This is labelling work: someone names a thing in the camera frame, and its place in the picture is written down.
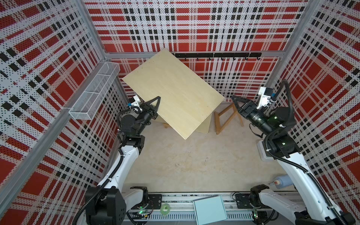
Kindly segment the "plywood board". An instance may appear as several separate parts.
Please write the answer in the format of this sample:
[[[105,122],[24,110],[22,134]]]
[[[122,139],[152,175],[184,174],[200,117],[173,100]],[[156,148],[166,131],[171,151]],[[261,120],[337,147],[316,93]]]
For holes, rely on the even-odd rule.
[[[187,139],[224,97],[167,49],[123,78],[144,101],[160,97],[158,115]]]
[[[197,127],[197,129],[195,130],[196,132],[200,132],[200,133],[204,133],[207,134],[209,132],[209,128],[210,128],[210,123],[211,123],[211,119],[212,119],[212,115],[209,115],[204,122],[202,122],[200,124],[200,126]],[[156,122],[159,123],[167,123],[163,118],[161,118],[160,116],[158,116],[155,120]]]

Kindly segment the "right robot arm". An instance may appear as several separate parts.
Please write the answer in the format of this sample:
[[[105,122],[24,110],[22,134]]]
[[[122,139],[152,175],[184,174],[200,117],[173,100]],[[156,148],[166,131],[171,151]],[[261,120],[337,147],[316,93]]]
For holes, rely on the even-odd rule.
[[[267,185],[251,188],[250,203],[255,209],[268,206],[295,225],[354,225],[356,220],[329,197],[306,163],[297,143],[288,135],[296,125],[290,85],[283,80],[276,93],[272,88],[259,90],[259,101],[233,95],[237,112],[258,128],[265,154],[269,154],[290,177],[303,204],[276,194]]]

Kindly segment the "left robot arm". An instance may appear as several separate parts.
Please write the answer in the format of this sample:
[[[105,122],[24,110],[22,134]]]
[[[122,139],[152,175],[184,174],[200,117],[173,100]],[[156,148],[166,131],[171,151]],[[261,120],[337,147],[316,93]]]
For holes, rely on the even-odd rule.
[[[76,225],[84,215],[88,225],[120,225],[129,211],[135,206],[146,206],[149,201],[147,187],[131,187],[127,194],[122,193],[125,179],[144,147],[142,135],[151,120],[158,117],[161,97],[157,96],[142,102],[133,96],[133,102],[117,115],[120,146],[115,162],[103,180],[85,192],[85,204],[75,215],[72,223]]]

